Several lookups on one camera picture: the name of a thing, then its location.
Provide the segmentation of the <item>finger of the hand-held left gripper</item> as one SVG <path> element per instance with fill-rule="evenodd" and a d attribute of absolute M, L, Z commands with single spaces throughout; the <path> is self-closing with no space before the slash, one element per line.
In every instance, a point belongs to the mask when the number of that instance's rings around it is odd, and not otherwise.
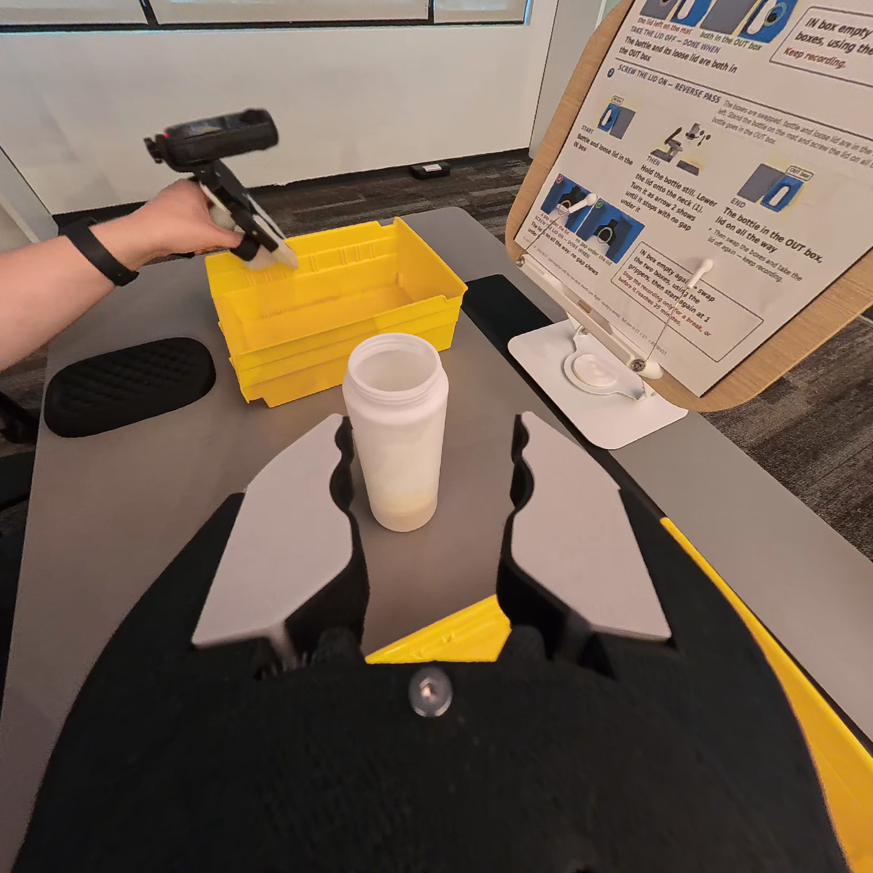
<path fill-rule="evenodd" d="M 250 271 L 260 271 L 272 266 L 282 266 L 296 270 L 298 257 L 286 241 L 271 237 L 245 235 L 245 267 Z"/>

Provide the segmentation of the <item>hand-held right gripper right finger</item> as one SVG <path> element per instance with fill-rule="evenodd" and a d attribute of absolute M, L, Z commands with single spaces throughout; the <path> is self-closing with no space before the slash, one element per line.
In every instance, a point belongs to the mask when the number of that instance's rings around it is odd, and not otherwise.
<path fill-rule="evenodd" d="M 597 637 L 671 637 L 621 488 L 584 449 L 533 412 L 515 417 L 512 511 L 497 568 L 512 627 L 541 635 L 548 658 L 581 661 Z"/>

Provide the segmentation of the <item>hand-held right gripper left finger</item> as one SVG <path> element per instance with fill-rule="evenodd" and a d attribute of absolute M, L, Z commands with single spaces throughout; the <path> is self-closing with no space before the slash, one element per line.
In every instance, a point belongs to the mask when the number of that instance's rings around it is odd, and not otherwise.
<path fill-rule="evenodd" d="M 255 640 L 278 661 L 308 661 L 327 630 L 361 643 L 369 583 L 353 459 L 351 422 L 332 414 L 250 482 L 191 638 L 197 649 Z"/>

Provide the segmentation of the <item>yellow plastic bin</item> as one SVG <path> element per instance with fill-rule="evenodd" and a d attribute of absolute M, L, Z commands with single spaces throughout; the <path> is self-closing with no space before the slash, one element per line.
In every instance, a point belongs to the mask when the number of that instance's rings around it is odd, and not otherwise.
<path fill-rule="evenodd" d="M 205 257 L 243 398 L 270 408 L 341 385 L 349 355 L 386 333 L 452 345 L 467 285 L 402 218 L 288 239 L 298 268 Z"/>
<path fill-rule="evenodd" d="M 743 620 L 797 717 L 822 784 L 835 833 L 853 871 L 872 870 L 872 757 L 758 617 L 667 517 L 661 524 L 720 590 Z M 492 662 L 506 641 L 509 620 L 495 595 L 442 618 L 366 657 L 369 663 Z"/>

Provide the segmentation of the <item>white plastic bottle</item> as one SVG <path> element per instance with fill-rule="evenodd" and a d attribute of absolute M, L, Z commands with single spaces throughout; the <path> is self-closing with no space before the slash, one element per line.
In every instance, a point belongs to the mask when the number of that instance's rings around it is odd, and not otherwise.
<path fill-rule="evenodd" d="M 426 525 L 438 503 L 449 380 L 435 347 L 409 333 L 357 345 L 342 384 L 355 452 L 377 522 Z"/>

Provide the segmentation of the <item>person's left forearm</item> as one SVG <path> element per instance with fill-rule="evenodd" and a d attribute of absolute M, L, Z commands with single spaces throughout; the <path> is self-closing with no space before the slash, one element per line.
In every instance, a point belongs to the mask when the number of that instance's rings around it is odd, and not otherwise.
<path fill-rule="evenodd" d="M 38 351 L 118 285 L 63 235 L 1 255 L 1 368 Z"/>

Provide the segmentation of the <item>person's left hand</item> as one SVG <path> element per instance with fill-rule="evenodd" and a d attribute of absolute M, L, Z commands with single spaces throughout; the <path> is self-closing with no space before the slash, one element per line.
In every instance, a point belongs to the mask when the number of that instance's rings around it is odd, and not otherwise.
<path fill-rule="evenodd" d="M 193 181 L 176 181 L 126 220 L 137 267 L 160 258 L 232 250 L 243 234 L 218 225 L 211 203 Z"/>

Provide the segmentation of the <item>white stand base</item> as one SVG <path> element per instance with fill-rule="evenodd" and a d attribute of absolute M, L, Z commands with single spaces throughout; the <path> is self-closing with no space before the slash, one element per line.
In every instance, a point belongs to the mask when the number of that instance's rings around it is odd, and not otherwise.
<path fill-rule="evenodd" d="M 572 320 L 512 337 L 512 358 L 589 441 L 606 450 L 688 415 L 650 387 Z"/>

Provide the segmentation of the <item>black framed window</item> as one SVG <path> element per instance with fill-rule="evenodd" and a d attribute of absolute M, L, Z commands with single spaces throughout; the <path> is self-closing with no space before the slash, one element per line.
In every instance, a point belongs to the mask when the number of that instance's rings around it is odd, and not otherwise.
<path fill-rule="evenodd" d="M 3 1 L 2 32 L 527 25 L 532 1 Z"/>

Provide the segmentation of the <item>black wristband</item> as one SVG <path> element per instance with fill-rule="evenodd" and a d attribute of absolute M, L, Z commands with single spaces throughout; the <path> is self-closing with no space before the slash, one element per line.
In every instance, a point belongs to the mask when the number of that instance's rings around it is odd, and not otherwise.
<path fill-rule="evenodd" d="M 97 225 L 94 218 L 85 216 L 67 224 L 60 230 L 60 236 L 66 237 L 83 258 L 114 287 L 133 283 L 139 277 L 139 272 L 127 268 L 95 236 L 93 227 Z"/>

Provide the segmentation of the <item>black wrist rest pad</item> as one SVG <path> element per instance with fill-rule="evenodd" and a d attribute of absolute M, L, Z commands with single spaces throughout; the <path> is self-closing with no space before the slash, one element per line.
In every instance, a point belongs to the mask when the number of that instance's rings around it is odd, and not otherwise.
<path fill-rule="evenodd" d="M 209 349 L 169 337 L 76 361 L 47 384 L 46 427 L 64 438 L 95 436 L 182 409 L 216 381 Z"/>

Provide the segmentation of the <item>wooden document board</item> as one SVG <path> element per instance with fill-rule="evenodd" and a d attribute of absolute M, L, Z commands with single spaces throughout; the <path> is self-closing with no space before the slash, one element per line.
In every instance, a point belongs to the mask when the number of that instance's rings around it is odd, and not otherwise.
<path fill-rule="evenodd" d="M 642 378 L 645 396 L 660 396 L 679 409 L 696 412 L 732 409 L 758 396 L 871 306 L 872 255 L 866 253 L 763 342 L 720 386 L 710 389 L 706 396 L 700 398 L 676 378 L 669 367 L 643 364 L 644 353 L 637 349 L 634 342 L 620 335 L 604 316 L 595 315 L 591 304 L 583 302 L 576 291 L 569 289 L 532 251 L 516 241 L 522 228 L 523 214 L 534 205 L 535 184 L 547 180 L 547 171 L 554 168 L 561 147 L 574 138 L 571 125 L 591 91 L 596 72 L 605 62 L 608 50 L 617 41 L 620 27 L 631 6 L 630 1 L 619 2 L 606 14 L 582 52 L 512 205 L 507 220 L 507 250 L 510 256 L 515 256 L 518 268 L 575 325 L 592 334 L 619 361 L 629 357 L 626 366 L 635 376 Z"/>

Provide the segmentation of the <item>printed instruction sheet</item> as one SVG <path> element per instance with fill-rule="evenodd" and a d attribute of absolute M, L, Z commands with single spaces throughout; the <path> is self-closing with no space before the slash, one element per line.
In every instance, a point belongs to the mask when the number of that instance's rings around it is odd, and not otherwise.
<path fill-rule="evenodd" d="M 703 398 L 871 253 L 871 2 L 631 2 L 516 241 Z"/>

